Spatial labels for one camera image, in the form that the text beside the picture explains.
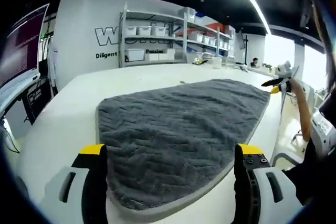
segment white storage bin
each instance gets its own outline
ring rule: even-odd
[[[224,41],[223,40],[219,41],[219,48],[224,48]]]
[[[187,20],[194,23],[196,17],[196,10],[189,7],[185,7],[178,11],[178,15],[181,18],[184,18],[185,13],[187,15]]]
[[[169,60],[168,54],[159,54],[159,60]]]
[[[164,36],[166,36],[166,28],[165,27],[160,27],[160,26],[152,26],[152,35],[153,36],[164,37]]]
[[[208,60],[208,61],[211,61],[214,57],[215,57],[215,55],[210,53],[210,52],[205,52],[202,55],[202,59],[203,60]]]
[[[209,38],[209,44],[211,45],[211,46],[216,46],[216,39],[215,38]]]
[[[151,36],[152,26],[138,26],[138,35]]]
[[[135,36],[137,35],[136,26],[125,26],[125,35],[126,36]]]
[[[128,57],[129,61],[144,60],[145,50],[144,49],[127,49],[125,55]]]
[[[194,40],[197,42],[203,42],[203,35],[199,34],[198,32],[194,31],[189,35],[190,40]]]
[[[210,44],[210,38],[208,36],[203,35],[203,43],[204,44]]]
[[[174,48],[164,49],[163,52],[165,54],[167,54],[167,60],[174,60],[175,59],[175,49]]]
[[[147,61],[157,61],[159,60],[159,54],[146,54],[145,58]]]

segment plastic container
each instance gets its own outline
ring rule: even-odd
[[[202,55],[202,60],[208,60],[209,62],[214,58],[215,56],[210,52],[204,52]]]
[[[177,13],[181,18],[184,18],[184,14],[186,14],[188,21],[193,22],[193,23],[195,22],[195,17],[196,17],[195,9],[192,9],[190,7],[184,7],[180,9]]]
[[[125,35],[126,36],[135,36],[137,35],[136,26],[125,26]]]
[[[226,49],[226,50],[228,50],[229,49],[229,44],[227,42],[224,42],[223,48]]]
[[[194,31],[189,35],[190,40],[194,40],[197,42],[203,42],[203,35],[199,34],[198,32]]]
[[[153,26],[152,27],[152,35],[158,37],[166,36],[166,28],[160,26]]]
[[[146,59],[146,61],[158,61],[159,60],[159,54],[146,54],[145,59]]]
[[[151,36],[152,26],[138,26],[138,35]]]
[[[127,49],[125,55],[128,57],[128,61],[139,61],[144,60],[145,50],[144,49]]]
[[[219,41],[219,48],[224,48],[224,41],[223,40]]]
[[[216,39],[215,38],[209,38],[209,45],[216,46]]]
[[[169,60],[168,54],[159,54],[159,60]]]
[[[210,44],[210,38],[208,36],[203,35],[203,43]]]
[[[212,67],[214,69],[219,69],[222,67],[222,58],[221,57],[215,57],[212,59]]]

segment cable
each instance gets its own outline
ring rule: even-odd
[[[7,144],[6,144],[6,141],[5,141],[5,144],[6,144],[6,146],[7,146],[7,148],[11,151],[11,152],[14,152],[14,153],[20,153],[20,151],[16,148],[16,146],[15,146],[15,144],[13,143],[13,139],[12,139],[12,136],[11,136],[11,134],[8,132],[8,130],[3,126],[2,127],[3,129],[4,129],[4,131],[7,133],[7,137],[8,137],[8,139],[10,139],[10,141],[11,141],[11,143],[12,143],[12,145],[14,146],[14,148],[15,148],[15,151],[14,150],[12,150]]]

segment white wall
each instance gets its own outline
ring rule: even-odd
[[[247,35],[247,59],[246,63],[249,64],[253,61],[253,58],[258,58],[258,65],[261,66],[264,63],[265,56],[265,36],[256,34],[244,34]],[[236,40],[238,40],[240,34],[236,34]],[[240,50],[240,43],[235,43],[235,61],[239,63],[245,62],[245,49]]]
[[[97,59],[96,54],[118,52],[119,16],[126,2],[129,10],[171,15],[182,8],[159,0],[61,0],[54,31],[59,90],[80,74],[118,67],[118,56]]]

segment desk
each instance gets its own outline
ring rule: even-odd
[[[230,78],[258,88],[269,77],[238,69],[213,69],[211,65],[152,65],[84,74],[73,79],[45,107],[28,132],[18,160],[18,174],[26,183],[33,203],[44,196],[45,185],[64,166],[70,166],[79,151],[96,144],[97,105],[108,97],[167,88],[210,79]],[[271,96],[250,144],[258,145],[270,159],[280,125],[281,95]],[[165,223],[231,223],[235,214],[234,173],[207,195],[167,217]],[[110,223],[125,223],[113,205]]]

